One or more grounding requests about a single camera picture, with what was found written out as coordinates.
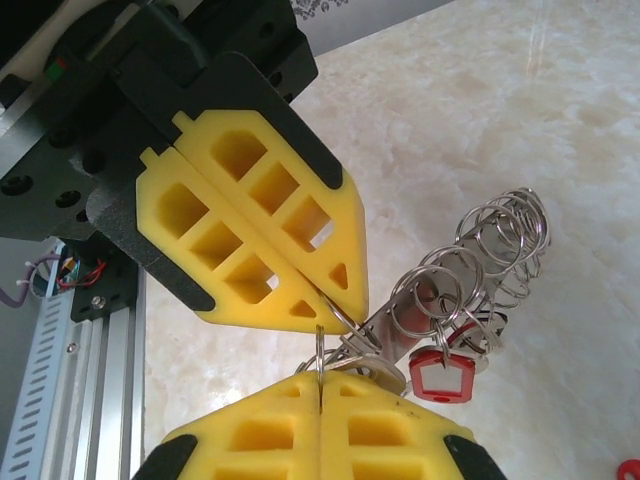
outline red wire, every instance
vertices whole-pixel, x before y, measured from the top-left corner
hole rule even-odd
[[[92,272],[87,273],[82,280],[78,282],[66,283],[63,282],[61,278],[57,280],[58,286],[61,288],[75,288],[75,287],[90,287],[98,280],[100,280],[100,276],[102,275],[103,270],[107,266],[106,262],[102,260],[98,260],[98,267]]]

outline metal frame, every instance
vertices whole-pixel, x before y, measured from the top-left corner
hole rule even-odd
[[[129,479],[143,456],[145,273],[135,308],[74,323],[43,299],[0,480]]]

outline key tag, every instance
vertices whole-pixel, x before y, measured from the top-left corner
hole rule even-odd
[[[444,353],[436,346],[414,350],[409,359],[413,393],[438,403],[465,403],[471,400],[476,364],[473,359],[451,353],[444,368]]]

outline white marble surface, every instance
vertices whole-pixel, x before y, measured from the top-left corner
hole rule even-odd
[[[472,206],[522,185],[545,202],[554,243],[505,351],[471,403],[427,405],[512,479],[640,456],[639,20],[635,1],[456,0],[318,58],[295,102],[359,186],[372,309]],[[147,321],[147,452],[313,349],[201,322],[153,280]]]

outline yellow foam pad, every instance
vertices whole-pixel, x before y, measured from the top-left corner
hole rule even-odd
[[[141,156],[138,229],[216,299],[212,323],[344,333],[316,289],[174,148]]]
[[[463,480],[444,437],[471,432],[360,376],[285,379],[171,432],[198,443],[180,480]]]
[[[360,323],[368,312],[364,209],[347,172],[328,188],[256,111],[174,117],[176,149],[297,270]]]

